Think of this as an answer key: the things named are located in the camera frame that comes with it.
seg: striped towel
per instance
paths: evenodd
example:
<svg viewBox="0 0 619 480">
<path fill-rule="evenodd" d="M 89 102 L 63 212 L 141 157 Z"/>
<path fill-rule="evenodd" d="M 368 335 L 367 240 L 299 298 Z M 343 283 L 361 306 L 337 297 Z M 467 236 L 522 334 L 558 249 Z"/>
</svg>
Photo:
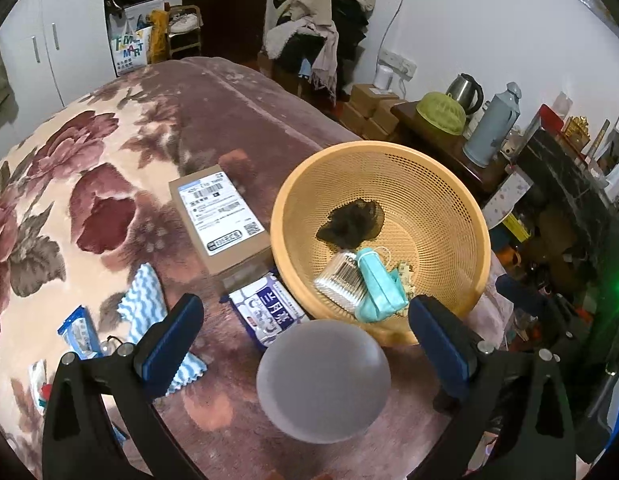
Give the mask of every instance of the striped towel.
<svg viewBox="0 0 619 480">
<path fill-rule="evenodd" d="M 151 265 L 140 266 L 127 294 L 118 304 L 118 312 L 123 319 L 131 323 L 128 341 L 134 344 L 138 344 L 150 326 L 167 316 L 163 291 Z M 206 371 L 207 365 L 188 352 L 166 394 L 173 394 L 180 390 L 183 386 L 201 377 Z"/>
</svg>

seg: cable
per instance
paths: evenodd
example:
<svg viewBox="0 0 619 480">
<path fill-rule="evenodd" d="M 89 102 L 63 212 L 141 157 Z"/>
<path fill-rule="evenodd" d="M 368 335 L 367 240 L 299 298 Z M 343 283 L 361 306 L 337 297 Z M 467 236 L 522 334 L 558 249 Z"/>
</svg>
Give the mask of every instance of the cable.
<svg viewBox="0 0 619 480">
<path fill-rule="evenodd" d="M 398 88 L 403 92 L 403 99 L 407 99 L 407 87 L 405 86 L 405 78 L 400 77 L 400 81 L 398 82 Z"/>
<path fill-rule="evenodd" d="M 117 338 L 115 335 L 109 335 L 107 336 L 107 341 L 109 342 L 110 339 L 115 339 L 116 341 L 118 341 L 120 344 L 123 344 L 123 342 Z"/>
<path fill-rule="evenodd" d="M 398 4 L 398 8 L 396 9 L 394 16 L 392 16 L 391 20 L 389 21 L 389 25 L 387 25 L 387 28 L 385 29 L 385 34 L 383 34 L 383 39 L 381 40 L 381 46 L 379 46 L 379 53 L 376 56 L 376 65 L 378 65 L 379 62 L 381 62 L 381 49 L 383 48 L 383 43 L 385 43 L 385 38 L 387 38 L 387 33 L 389 32 L 389 29 L 394 23 L 394 20 L 396 19 L 398 12 L 400 12 L 401 7 L 403 6 L 403 1 L 404 0 L 400 0 L 400 3 Z"/>
</svg>

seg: brown cardboard box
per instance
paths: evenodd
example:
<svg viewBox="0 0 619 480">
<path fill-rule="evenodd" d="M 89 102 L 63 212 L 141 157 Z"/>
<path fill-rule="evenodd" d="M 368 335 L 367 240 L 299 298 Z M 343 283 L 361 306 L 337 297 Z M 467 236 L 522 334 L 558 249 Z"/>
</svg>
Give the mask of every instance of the brown cardboard box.
<svg viewBox="0 0 619 480">
<path fill-rule="evenodd" d="M 313 95 L 312 88 L 309 81 L 304 77 L 299 77 L 298 74 L 287 72 L 274 63 L 272 79 L 290 94 L 300 97 L 303 101 L 311 102 Z"/>
<path fill-rule="evenodd" d="M 388 133 L 374 119 L 369 119 L 363 128 L 363 139 L 387 140 Z"/>
<path fill-rule="evenodd" d="M 350 104 L 366 119 L 374 115 L 376 107 L 385 99 L 398 99 L 398 96 L 389 90 L 379 90 L 374 85 L 352 86 Z"/>
<path fill-rule="evenodd" d="M 174 180 L 169 189 L 219 294 L 255 282 L 272 268 L 269 233 L 220 166 Z"/>
<path fill-rule="evenodd" d="M 394 133 L 398 126 L 398 118 L 391 112 L 391 107 L 405 103 L 403 99 L 385 99 L 379 103 L 374 113 L 374 122 L 378 124 L 387 134 Z"/>
<path fill-rule="evenodd" d="M 257 57 L 258 69 L 260 73 L 267 76 L 269 79 L 273 78 L 273 60 L 267 57 L 267 53 L 260 51 Z"/>
<path fill-rule="evenodd" d="M 341 114 L 341 124 L 350 132 L 360 135 L 365 126 L 365 117 L 363 117 L 356 108 L 349 103 L 343 105 L 343 113 Z"/>
</svg>

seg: door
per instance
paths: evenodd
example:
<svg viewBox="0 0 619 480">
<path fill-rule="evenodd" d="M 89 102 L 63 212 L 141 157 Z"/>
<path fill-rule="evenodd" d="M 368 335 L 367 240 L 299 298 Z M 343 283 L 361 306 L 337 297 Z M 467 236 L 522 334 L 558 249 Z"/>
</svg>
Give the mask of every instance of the door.
<svg viewBox="0 0 619 480">
<path fill-rule="evenodd" d="M 63 104 L 47 56 L 40 0 L 18 0 L 0 27 L 0 51 L 16 101 L 17 144 Z"/>
<path fill-rule="evenodd" d="M 182 0 L 200 7 L 203 56 L 256 60 L 262 47 L 267 0 Z"/>
<path fill-rule="evenodd" d="M 51 68 L 65 105 L 115 79 L 103 0 L 41 0 Z"/>
</svg>

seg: blue package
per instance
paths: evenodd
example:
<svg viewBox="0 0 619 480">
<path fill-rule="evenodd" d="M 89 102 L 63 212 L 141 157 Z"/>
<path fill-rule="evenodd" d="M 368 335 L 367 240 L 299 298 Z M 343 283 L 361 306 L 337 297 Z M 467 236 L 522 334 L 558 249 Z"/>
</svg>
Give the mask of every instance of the blue package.
<svg viewBox="0 0 619 480">
<path fill-rule="evenodd" d="M 125 442 L 127 442 L 127 437 L 125 436 L 125 434 L 118 428 L 118 426 L 116 426 L 116 424 L 112 423 L 112 429 L 116 440 L 118 440 L 118 443 L 121 446 L 125 444 Z"/>
<path fill-rule="evenodd" d="M 261 350 L 290 326 L 309 321 L 300 305 L 271 272 L 232 292 L 229 299 Z"/>
<path fill-rule="evenodd" d="M 103 357 L 92 318 L 82 305 L 65 319 L 58 329 L 58 335 L 63 337 L 81 359 Z"/>
</svg>

